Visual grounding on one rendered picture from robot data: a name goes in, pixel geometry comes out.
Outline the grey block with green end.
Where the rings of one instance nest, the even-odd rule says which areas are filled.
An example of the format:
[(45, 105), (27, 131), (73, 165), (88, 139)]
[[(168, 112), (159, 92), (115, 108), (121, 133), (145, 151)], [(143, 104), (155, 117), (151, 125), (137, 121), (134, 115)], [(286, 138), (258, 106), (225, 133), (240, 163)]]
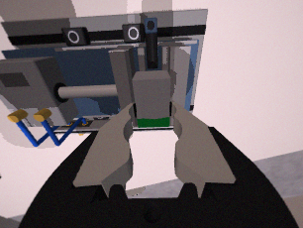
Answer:
[(138, 127), (169, 127), (171, 77), (168, 71), (136, 71), (132, 83)]

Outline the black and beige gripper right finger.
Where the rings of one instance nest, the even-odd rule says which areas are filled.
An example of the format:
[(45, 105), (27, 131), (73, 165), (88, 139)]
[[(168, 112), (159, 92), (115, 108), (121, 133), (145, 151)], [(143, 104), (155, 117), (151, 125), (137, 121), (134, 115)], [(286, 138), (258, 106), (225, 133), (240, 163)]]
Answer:
[(214, 127), (169, 102), (174, 119), (174, 172), (192, 182), (198, 197), (220, 202), (258, 228), (299, 228), (289, 208), (263, 172)]

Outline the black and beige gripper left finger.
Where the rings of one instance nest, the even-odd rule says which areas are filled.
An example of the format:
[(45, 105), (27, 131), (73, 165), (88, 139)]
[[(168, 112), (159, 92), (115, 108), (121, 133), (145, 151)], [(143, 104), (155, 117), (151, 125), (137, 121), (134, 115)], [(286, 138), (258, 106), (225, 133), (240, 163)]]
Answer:
[[(108, 199), (110, 187), (133, 176), (130, 137), (137, 117), (132, 102), (93, 131), (50, 175), (18, 228), (54, 228), (76, 210)], [(127, 143), (127, 142), (128, 143)]]

